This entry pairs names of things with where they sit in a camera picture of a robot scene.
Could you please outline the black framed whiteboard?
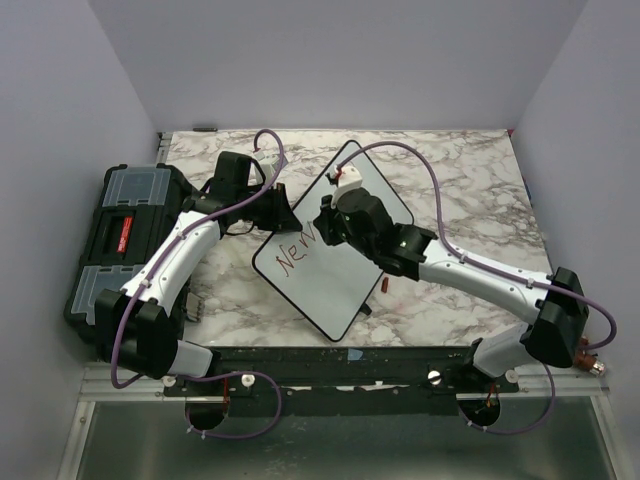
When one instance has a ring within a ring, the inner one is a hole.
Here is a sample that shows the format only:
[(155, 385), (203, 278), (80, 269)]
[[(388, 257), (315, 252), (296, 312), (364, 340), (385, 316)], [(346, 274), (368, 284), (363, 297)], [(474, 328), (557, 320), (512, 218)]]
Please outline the black framed whiteboard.
[(272, 234), (252, 258), (254, 270), (327, 339), (344, 338), (382, 271), (347, 244), (327, 246), (313, 220), (334, 192), (325, 174), (360, 148), (347, 141), (293, 205), (303, 230)]

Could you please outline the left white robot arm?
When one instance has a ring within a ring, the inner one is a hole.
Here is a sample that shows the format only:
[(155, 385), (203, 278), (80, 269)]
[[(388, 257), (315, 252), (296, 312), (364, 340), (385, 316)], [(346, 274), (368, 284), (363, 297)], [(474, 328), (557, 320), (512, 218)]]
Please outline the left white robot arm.
[(160, 379), (187, 376), (201, 395), (214, 393), (222, 380), (213, 352), (182, 338), (173, 310), (196, 266), (238, 221), (273, 233), (296, 233), (284, 184), (276, 178), (284, 154), (248, 156), (222, 152), (214, 175), (194, 190), (158, 250), (141, 270), (114, 291), (95, 300), (96, 347), (113, 370), (125, 368)]

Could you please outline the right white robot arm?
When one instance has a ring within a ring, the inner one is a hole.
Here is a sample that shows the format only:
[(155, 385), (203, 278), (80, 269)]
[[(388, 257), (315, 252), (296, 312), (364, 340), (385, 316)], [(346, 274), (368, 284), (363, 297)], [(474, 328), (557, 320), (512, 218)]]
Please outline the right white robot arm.
[(558, 268), (552, 275), (477, 260), (448, 251), (427, 229), (396, 223), (383, 202), (364, 188), (321, 199), (313, 221), (328, 246), (348, 244), (389, 275), (451, 287), (492, 303), (519, 318), (518, 325), (473, 342), (460, 379), (480, 392), (517, 366), (539, 361), (573, 366), (589, 315), (577, 274)]

